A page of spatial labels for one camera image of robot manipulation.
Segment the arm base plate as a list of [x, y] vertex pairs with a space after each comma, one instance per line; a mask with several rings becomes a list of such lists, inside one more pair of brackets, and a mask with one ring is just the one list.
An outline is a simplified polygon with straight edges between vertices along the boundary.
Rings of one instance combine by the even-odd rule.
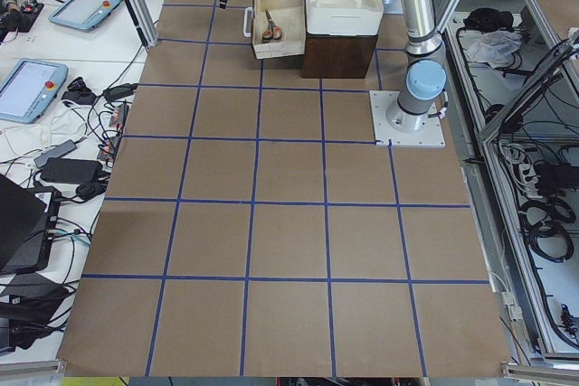
[[418, 116], [398, 105], [398, 91], [371, 90], [370, 109], [375, 144], [394, 147], [444, 148], [446, 142], [435, 104]]

